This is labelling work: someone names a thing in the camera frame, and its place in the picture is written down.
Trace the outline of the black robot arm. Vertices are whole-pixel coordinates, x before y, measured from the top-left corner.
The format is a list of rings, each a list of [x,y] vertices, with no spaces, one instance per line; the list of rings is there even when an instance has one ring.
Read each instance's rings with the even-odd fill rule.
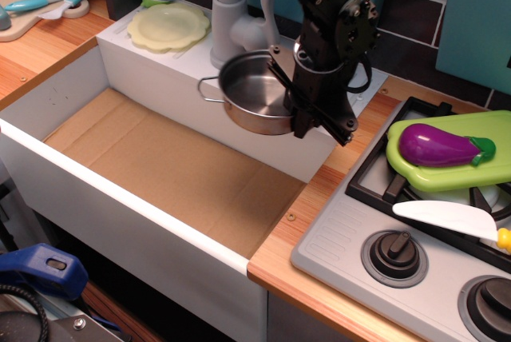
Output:
[[[291,129],[302,138],[322,126],[340,145],[358,128],[349,93],[368,89],[372,69],[367,57],[375,47],[378,13],[372,0],[299,0],[303,22],[292,75],[273,57],[268,69],[285,87],[284,105],[293,114]]]

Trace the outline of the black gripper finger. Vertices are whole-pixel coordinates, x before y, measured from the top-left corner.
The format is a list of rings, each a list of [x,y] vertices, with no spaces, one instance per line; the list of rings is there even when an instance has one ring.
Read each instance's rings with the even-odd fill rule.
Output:
[[[306,102],[300,96],[299,92],[292,88],[286,88],[283,104],[290,113],[296,113],[306,109]]]
[[[313,128],[321,125],[315,109],[298,109],[294,118],[294,135],[297,138],[304,138]]]

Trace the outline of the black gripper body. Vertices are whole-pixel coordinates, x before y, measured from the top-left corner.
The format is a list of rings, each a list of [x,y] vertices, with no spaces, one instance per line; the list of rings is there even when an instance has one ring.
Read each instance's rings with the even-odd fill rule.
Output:
[[[340,145],[347,145],[358,128],[358,120],[341,84],[340,70],[318,71],[307,63],[298,47],[291,50],[274,45],[271,70],[285,86],[298,91],[306,109],[315,109],[323,127]]]

